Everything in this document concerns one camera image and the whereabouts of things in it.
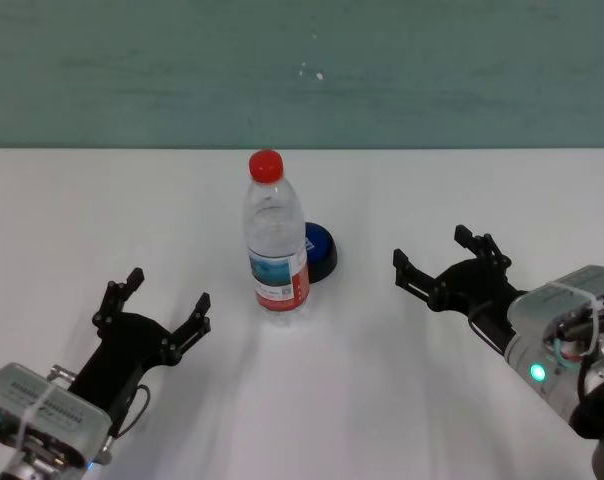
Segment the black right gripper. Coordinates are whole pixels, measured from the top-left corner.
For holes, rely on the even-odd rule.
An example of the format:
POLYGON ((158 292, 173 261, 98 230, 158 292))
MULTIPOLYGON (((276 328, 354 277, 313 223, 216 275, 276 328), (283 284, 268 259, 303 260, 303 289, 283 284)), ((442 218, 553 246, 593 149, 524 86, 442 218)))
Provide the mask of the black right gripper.
POLYGON ((449 267, 436 279, 417 269, 399 248, 393 251, 395 285, 422 300, 435 312, 454 311, 467 317, 472 331, 494 350, 505 350, 515 335, 507 318, 509 306, 525 290, 512 286, 506 271, 511 259, 489 233, 474 235, 457 225, 454 240, 476 259, 449 267))

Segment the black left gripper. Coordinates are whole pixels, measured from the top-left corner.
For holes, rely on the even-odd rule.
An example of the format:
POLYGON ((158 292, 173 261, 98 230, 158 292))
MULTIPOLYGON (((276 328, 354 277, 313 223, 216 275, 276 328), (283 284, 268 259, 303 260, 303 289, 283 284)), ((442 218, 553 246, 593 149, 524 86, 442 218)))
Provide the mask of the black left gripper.
POLYGON ((69 387, 72 394, 108 414, 111 435, 119 433, 144 374, 157 366, 176 365, 211 331, 207 317, 211 299, 206 292, 172 333, 142 315, 121 313, 144 280, 143 270, 136 267, 125 282, 108 282, 92 318, 101 343, 69 387))

